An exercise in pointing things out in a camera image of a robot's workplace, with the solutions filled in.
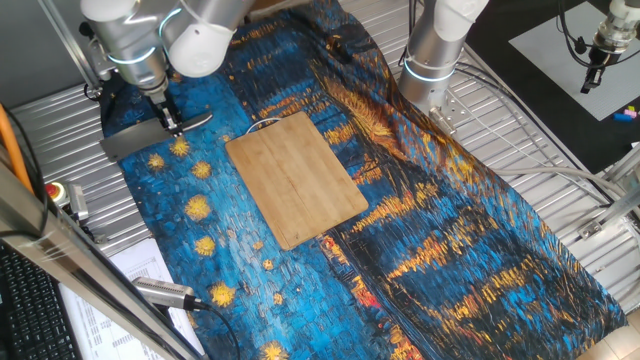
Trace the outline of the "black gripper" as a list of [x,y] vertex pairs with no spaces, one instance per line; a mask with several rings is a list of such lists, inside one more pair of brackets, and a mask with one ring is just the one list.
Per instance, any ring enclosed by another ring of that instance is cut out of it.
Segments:
[[171,97],[164,93],[156,93],[151,95],[151,107],[161,126],[166,129],[172,136],[181,136],[183,134],[182,124],[176,119],[175,105]]

